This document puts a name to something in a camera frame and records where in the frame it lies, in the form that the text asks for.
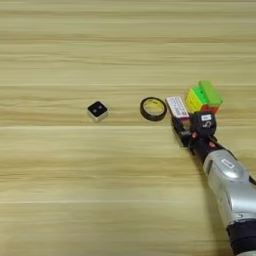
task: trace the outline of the red object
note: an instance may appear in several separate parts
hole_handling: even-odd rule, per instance
[[[210,148],[215,148],[216,147],[216,145],[212,141],[209,142],[209,146],[210,146]]]

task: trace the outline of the black square object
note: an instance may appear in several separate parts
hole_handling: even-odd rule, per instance
[[[108,109],[100,101],[96,101],[88,107],[88,112],[96,121],[101,117],[105,117],[107,111]]]

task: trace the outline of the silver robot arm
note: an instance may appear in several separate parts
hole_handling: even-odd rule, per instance
[[[183,146],[203,163],[235,256],[256,256],[256,182],[233,154],[217,142],[212,112],[190,114],[190,129],[172,116]]]
[[[256,184],[248,170],[225,149],[204,161],[208,184],[216,196],[234,255],[256,256]]]

